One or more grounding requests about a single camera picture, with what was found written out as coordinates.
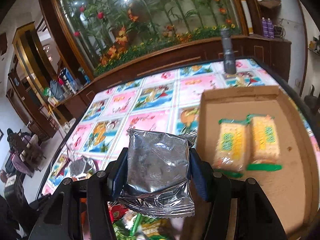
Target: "purple bottle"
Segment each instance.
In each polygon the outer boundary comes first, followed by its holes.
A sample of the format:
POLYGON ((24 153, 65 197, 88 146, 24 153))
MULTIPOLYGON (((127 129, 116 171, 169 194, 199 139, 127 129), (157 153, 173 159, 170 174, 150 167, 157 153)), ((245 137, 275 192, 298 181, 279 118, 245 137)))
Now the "purple bottle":
POLYGON ((274 33, 274 30, 273 30, 273 23, 270 20, 270 18, 268 18, 267 24, 268 24, 269 38, 273 39, 275 37, 275 33, 274 33))
POLYGON ((264 17, 262 17, 262 30, 263 30, 263 36, 268 38, 269 37, 269 32, 268 32, 268 23, 264 17))

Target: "table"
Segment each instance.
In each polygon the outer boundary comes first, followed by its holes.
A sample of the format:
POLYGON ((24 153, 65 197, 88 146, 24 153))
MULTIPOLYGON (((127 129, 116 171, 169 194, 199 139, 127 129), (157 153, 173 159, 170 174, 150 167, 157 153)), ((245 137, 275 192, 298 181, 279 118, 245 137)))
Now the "table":
MULTIPOLYGON (((83 155, 94 160, 97 170, 104 170, 109 162, 118 158, 123 147, 128 147, 129 136, 126 131, 130 128, 172 134, 197 129, 200 98, 204 90, 281 83, 280 87, 304 108, 287 83, 268 67, 261 66, 262 63, 258 64, 252 58, 238 59, 237 74, 234 76, 224 73, 223 61, 213 61, 165 71, 102 91, 95 96, 72 134, 66 138, 66 145, 49 168, 53 170, 62 165, 67 155, 71 159, 83 155)), ((301 111, 300 117, 320 168, 316 137, 301 111)), ((62 169, 57 177, 49 173, 40 192, 43 195, 52 194, 60 182, 68 177, 68 173, 68 167, 62 169)))

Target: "cardboard box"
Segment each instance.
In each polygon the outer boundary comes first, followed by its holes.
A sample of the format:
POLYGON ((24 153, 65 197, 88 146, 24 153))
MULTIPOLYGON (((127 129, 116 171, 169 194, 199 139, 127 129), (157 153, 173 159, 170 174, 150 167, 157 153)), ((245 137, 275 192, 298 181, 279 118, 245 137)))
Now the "cardboard box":
MULTIPOLYGON (((313 220, 319 204, 316 157, 299 112, 278 86, 257 86, 204 91, 200 103, 197 152, 212 164, 222 118, 243 120, 248 114, 274 117, 279 137, 282 170, 245 171, 241 180, 255 178, 275 209, 288 237, 297 239, 313 220)), ((201 239, 210 204, 193 194, 196 215, 187 218, 181 239, 201 239)), ((227 239, 233 239, 236 204, 232 202, 227 239)))

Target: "glass display case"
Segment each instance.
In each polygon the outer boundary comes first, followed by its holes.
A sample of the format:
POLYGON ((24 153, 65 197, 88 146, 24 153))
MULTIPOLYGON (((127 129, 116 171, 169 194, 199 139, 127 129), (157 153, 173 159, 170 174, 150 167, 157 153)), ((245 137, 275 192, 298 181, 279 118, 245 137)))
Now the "glass display case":
POLYGON ((240 34, 233 0, 57 0, 70 33, 99 75, 153 51, 240 34))

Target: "foil wrapper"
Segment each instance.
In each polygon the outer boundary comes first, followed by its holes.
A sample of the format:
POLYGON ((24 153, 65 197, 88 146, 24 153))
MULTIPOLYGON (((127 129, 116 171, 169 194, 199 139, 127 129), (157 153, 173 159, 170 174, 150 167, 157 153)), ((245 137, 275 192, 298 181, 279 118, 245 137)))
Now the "foil wrapper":
POLYGON ((81 156, 80 159, 73 161, 70 164, 70 176, 77 178, 79 175, 84 173, 96 173, 96 165, 93 159, 81 156))
POLYGON ((118 201, 131 210, 163 218, 194 215, 189 148, 196 132, 183 136, 128 130, 127 181, 118 201))

